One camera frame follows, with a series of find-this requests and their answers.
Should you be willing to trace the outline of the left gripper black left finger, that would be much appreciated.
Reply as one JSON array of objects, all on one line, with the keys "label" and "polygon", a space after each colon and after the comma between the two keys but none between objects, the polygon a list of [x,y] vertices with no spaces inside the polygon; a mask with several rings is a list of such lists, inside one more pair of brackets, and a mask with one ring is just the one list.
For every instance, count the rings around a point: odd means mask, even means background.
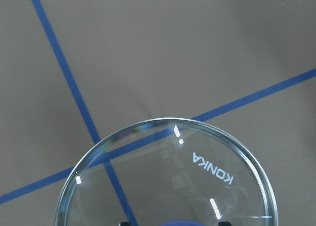
[{"label": "left gripper black left finger", "polygon": [[119,226],[131,226],[131,222],[120,222]]}]

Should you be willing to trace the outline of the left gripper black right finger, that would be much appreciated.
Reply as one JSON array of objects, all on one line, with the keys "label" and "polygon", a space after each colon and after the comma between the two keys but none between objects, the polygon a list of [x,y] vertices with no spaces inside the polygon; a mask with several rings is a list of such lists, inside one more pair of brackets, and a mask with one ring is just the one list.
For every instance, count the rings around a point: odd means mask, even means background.
[{"label": "left gripper black right finger", "polygon": [[219,222],[218,226],[230,226],[229,222]]}]

